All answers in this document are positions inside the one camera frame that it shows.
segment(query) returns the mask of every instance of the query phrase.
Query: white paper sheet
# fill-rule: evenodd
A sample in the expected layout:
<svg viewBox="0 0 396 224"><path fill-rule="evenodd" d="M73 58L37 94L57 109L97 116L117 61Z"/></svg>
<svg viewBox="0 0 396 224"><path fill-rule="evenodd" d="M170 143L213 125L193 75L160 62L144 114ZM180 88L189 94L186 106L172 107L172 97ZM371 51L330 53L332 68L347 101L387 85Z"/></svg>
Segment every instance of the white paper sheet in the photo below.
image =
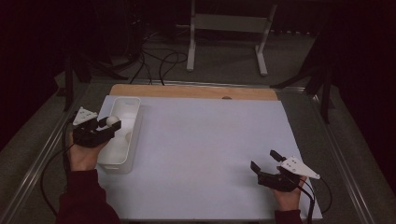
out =
<svg viewBox="0 0 396 224"><path fill-rule="evenodd" d="M108 116L116 97L107 96L99 118ZM271 149L301 158L281 102L139 98L143 121L132 172L106 175L98 167L121 219L274 218L274 196L257 184L250 162L275 174ZM302 218L308 207L302 194ZM313 218L321 218L317 204Z"/></svg>

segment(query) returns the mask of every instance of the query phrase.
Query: black cable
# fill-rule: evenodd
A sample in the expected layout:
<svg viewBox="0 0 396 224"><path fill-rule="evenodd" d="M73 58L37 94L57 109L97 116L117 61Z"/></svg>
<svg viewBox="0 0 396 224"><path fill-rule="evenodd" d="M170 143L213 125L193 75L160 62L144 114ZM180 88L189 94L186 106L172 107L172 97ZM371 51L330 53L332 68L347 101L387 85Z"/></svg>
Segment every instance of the black cable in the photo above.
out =
<svg viewBox="0 0 396 224"><path fill-rule="evenodd" d="M329 185L327 184L327 182L323 179L323 177L320 178L321 181L323 181L323 183L326 185L327 190L329 191L330 194L330 201L329 201L329 205L327 206L326 209L324 209L321 213L325 214L326 212L328 212L330 210L330 207L332 207L332 191L330 190Z"/></svg>
<svg viewBox="0 0 396 224"><path fill-rule="evenodd" d="M159 76L160 76L160 81L161 81L161 83L163 84L163 86L165 85L165 83L163 82L164 77L166 76L166 74L167 74L170 70L172 70L172 68L174 68L174 67L176 66L177 63L174 63L163 75L161 75L161 70L162 70L162 68L163 68L163 64L164 64L164 62L166 61L166 59L167 59L168 57L170 57L170 56L172 56L172 55L174 55L174 54L176 54L176 56L177 56L177 61L178 61L178 53L177 53L177 52L170 53L170 54L166 55L166 57L163 58L163 61L161 62L161 65L160 65L160 69L158 70L158 73L159 73Z"/></svg>
<svg viewBox="0 0 396 224"><path fill-rule="evenodd" d="M47 161L46 165L44 166L43 171L41 172L40 175L40 190L41 190L41 194L43 196L44 201L46 202L47 206L49 207L49 209L51 210L51 212L53 213L53 215L57 216L57 212L55 210L55 208L53 207L53 205L50 203L50 200L48 199L46 192L44 190L44 175L48 169L48 167L50 166L50 163L58 156L60 155L61 152L65 153L66 149L65 149L65 131L67 129L68 124L71 122L72 119L68 119L66 121L66 124L63 126L63 130L62 130L62 149L59 150L58 152L56 152L54 155L52 155L51 158L49 158L49 160Z"/></svg>
<svg viewBox="0 0 396 224"><path fill-rule="evenodd" d="M70 161L69 158L67 157L67 150L66 149L66 130L67 126L69 123L72 122L72 119L67 121L67 123L64 125L64 128L62 130L62 150L63 150L63 159L64 159L64 174L66 175L66 179L68 177L68 173L70 172Z"/></svg>
<svg viewBox="0 0 396 224"><path fill-rule="evenodd" d="M302 180L302 179L300 179L300 181L303 181L304 184L307 185L307 186L309 187L309 189L311 189L311 192L312 192L312 195L313 195L314 201L315 201L317 198L316 198L315 192L314 192L314 190L312 189L312 187L311 187L308 183L306 183L306 181L304 181L304 180Z"/></svg>
<svg viewBox="0 0 396 224"><path fill-rule="evenodd" d="M47 162L46 166L44 167L41 176L40 176L40 190L41 190L41 194L43 195L44 201L46 202L47 206L49 207L49 209L51 210L51 212L53 213L53 215L58 216L58 212L56 212L55 208L52 206L52 204L50 203L49 199L47 198L47 195L44 191L44 173L46 172L48 166L50 165L50 163L52 162L53 159L55 159L61 152L63 152L64 150L59 150L58 152L56 152Z"/></svg>
<svg viewBox="0 0 396 224"><path fill-rule="evenodd" d="M173 50L173 49L156 49L156 50L170 50L170 51L172 51L171 53L169 53L168 55L166 55L163 59L161 59L160 57L157 57L157 56L155 56L155 55L153 55L153 54L151 54L151 53L148 53L148 52L145 51L144 49L142 50L144 54L147 54L148 56L151 56L151 57L153 57L153 58L155 58L155 59L161 61L160 68L159 68L159 78L160 78L161 83L162 83L163 86L164 86L165 83L164 83L163 79L164 79L164 77L166 76L166 74L168 74L178 63L184 63L184 62L186 62L187 59L188 59L188 56L187 56L187 54L185 54L185 53L180 53L180 52L177 52L177 51L175 51L175 50ZM183 55L183 56L185 57L185 58L184 58L183 60L181 60L181 61L179 60L179 56L178 56L179 54L181 54L181 55ZM169 57L172 56L172 55L176 55L176 56L177 56L177 59L176 59L175 61L167 61L166 59L169 58ZM163 69L163 65L164 65L165 63L171 63L172 66L171 66L168 70L166 70L165 73L163 73L163 72L162 72L162 69Z"/></svg>
<svg viewBox="0 0 396 224"><path fill-rule="evenodd" d="M128 62L126 62L126 63L117 64L117 65L114 65L114 66L110 66L108 68L113 70L113 71L121 72L121 71L133 66L136 62L137 62L137 60L133 61L131 59L128 59Z"/></svg>
<svg viewBox="0 0 396 224"><path fill-rule="evenodd" d="M150 73L150 71L149 71L149 65L148 64L146 64L146 63L144 63L144 65L145 65L145 67L146 67L146 70L148 71L148 80L149 80L149 85L152 85L152 77L151 77L151 73Z"/></svg>
<svg viewBox="0 0 396 224"><path fill-rule="evenodd" d="M142 63L140 64L139 69L137 70L137 72L134 74L134 76L131 78L131 81L129 82L129 84L132 84L134 82L134 79L137 77L137 75L139 75L140 71L142 70L144 64L145 64L145 57L143 55L143 53L140 54L140 56L142 57Z"/></svg>
<svg viewBox="0 0 396 224"><path fill-rule="evenodd" d="M304 194L306 194L306 196L308 196L308 198L309 198L309 209L308 209L308 216L307 216L307 218L306 218L306 221L307 221L307 224L312 224L312 215L313 215L313 213L314 213L315 199L312 198L312 196L311 196L305 189L303 189L302 187L300 187L299 183L295 183L293 180L291 180L291 179L290 179L288 176L286 176L286 175L283 175L283 174L282 174L282 176L285 177L285 178L287 178L291 183L293 183L293 184L296 186L297 189L299 189L301 192L303 192Z"/></svg>

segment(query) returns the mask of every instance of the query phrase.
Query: metal stand leg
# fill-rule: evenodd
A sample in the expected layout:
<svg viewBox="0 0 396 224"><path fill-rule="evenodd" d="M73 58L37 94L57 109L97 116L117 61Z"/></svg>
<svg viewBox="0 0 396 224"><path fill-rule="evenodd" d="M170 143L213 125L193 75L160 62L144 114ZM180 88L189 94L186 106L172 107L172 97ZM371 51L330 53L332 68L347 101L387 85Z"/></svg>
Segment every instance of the metal stand leg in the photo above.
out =
<svg viewBox="0 0 396 224"><path fill-rule="evenodd" d="M73 68L72 68L72 55L67 53L64 60L64 96L66 98L64 103L64 111L69 110L71 104L73 103L74 93L73 93Z"/></svg>
<svg viewBox="0 0 396 224"><path fill-rule="evenodd" d="M195 0L191 0L191 25L190 25L190 47L187 58L187 71L194 70L195 60Z"/></svg>
<svg viewBox="0 0 396 224"><path fill-rule="evenodd" d="M264 56L262 55L262 50L264 49L265 42L267 41L268 35L271 30L271 24L275 15L276 5L271 7L270 14L267 17L267 22L265 23L264 31L262 32L262 42L260 45L256 46L256 56L257 62L259 64L260 75L266 77L268 75L267 67L265 66Z"/></svg>
<svg viewBox="0 0 396 224"><path fill-rule="evenodd" d="M322 96L320 102L320 115L326 123L329 123L329 103L330 103L330 89L332 86L332 68L333 64L326 64L322 66L315 66L308 69L306 72L301 72L290 79L283 81L276 85L271 85L272 89L284 89L296 81L305 77L311 77L305 86L304 92L307 95L316 95L322 87Z"/></svg>

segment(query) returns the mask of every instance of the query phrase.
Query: floor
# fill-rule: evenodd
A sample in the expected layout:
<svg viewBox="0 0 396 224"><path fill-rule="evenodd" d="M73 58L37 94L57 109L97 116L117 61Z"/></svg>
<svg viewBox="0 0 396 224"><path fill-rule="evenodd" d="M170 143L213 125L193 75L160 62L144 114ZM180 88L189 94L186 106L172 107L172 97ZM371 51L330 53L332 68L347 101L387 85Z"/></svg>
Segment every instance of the floor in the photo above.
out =
<svg viewBox="0 0 396 224"><path fill-rule="evenodd" d="M188 38L181 35L171 41L154 35L144 46L146 65L133 84L161 85L159 75L163 76L173 66L173 63L163 63L162 60L175 50L179 52L179 58L173 54L167 61L181 63L175 63L163 78L165 85L268 88L298 73L314 41L313 37L306 35L270 34L264 48L269 75L262 77L255 61L254 36L238 40L229 40L227 37L221 40L198 38L194 71L187 72L183 53L187 53ZM114 58L114 62L122 62L122 59ZM91 83L79 83L75 78L76 98L73 108L84 105L93 111L100 110L112 85L129 83L140 64L118 71L129 78L126 81L114 80L94 69ZM63 74L57 76L57 81L60 87L64 85ZM315 220L314 223L394 223L395 196L379 172L336 87L332 87L330 124L326 124L318 113L320 97L304 93L306 82L307 79L301 80L284 90L277 90L276 94L285 107L305 163L321 174L331 189L330 194L322 182L313 182L321 210L331 205L329 211L323 214L323 219ZM48 99L1 151L1 223L54 222L54 215L40 192L38 174L44 168L43 162L60 148L62 135L59 130L71 113L63 112L63 108L63 97L54 95ZM61 164L60 158L55 158L43 181L47 197L55 207L64 188ZM261 220L261 223L272 222Z"/></svg>

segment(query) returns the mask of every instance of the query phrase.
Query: dark background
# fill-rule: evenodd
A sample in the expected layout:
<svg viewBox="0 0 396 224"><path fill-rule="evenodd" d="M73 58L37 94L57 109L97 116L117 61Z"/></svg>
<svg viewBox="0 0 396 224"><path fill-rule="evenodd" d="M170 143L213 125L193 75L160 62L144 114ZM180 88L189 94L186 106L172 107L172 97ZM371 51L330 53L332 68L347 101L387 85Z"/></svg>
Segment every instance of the dark background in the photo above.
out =
<svg viewBox="0 0 396 224"><path fill-rule="evenodd" d="M0 148L57 91L53 78L64 70L66 50L79 47L94 59L104 62L109 62L108 54L125 53L115 47L98 47L106 46L111 39L101 33L99 26L107 25L108 28L111 24L120 24L120 20L115 16L107 17L114 18L114 21L99 21L97 13L115 15L117 13L104 8L125 6L116 6L119 2L25 0L11 3L2 0L0 97L3 131ZM149 23L171 37L175 33L175 24L190 22L189 1L150 0L140 5L134 5L139 1L129 2L128 6L132 6L129 10L138 15L143 24ZM198 11L213 9L213 1L199 2ZM265 7L257 7L261 3L252 1L247 4L243 1L234 7L223 7L226 4L219 1L218 13L261 15L262 10L258 8L265 10ZM334 1L330 4L323 1L289 1L279 4L272 27L278 35L299 32L317 37L304 68L335 64L332 84L340 89L350 114L394 191L396 181L391 172L396 170L396 94L393 81L396 71L395 11L396 3L382 0L359 3ZM114 34L115 31L109 29L107 31ZM122 32L134 34L134 30Z"/></svg>

